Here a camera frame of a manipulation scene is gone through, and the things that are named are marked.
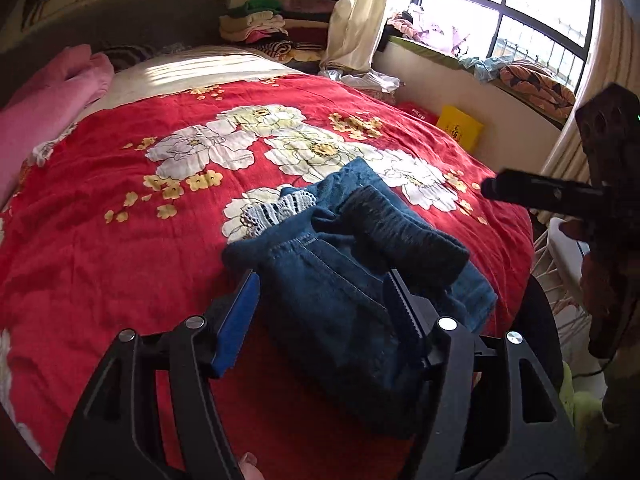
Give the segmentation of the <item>left hand red nails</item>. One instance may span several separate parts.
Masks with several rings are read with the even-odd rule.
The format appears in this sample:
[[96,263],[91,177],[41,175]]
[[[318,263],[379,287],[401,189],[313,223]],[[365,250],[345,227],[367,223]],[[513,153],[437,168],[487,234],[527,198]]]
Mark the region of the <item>left hand red nails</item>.
[[238,465],[244,480],[265,480],[264,475],[257,467],[257,458],[253,453],[244,453],[239,458]]

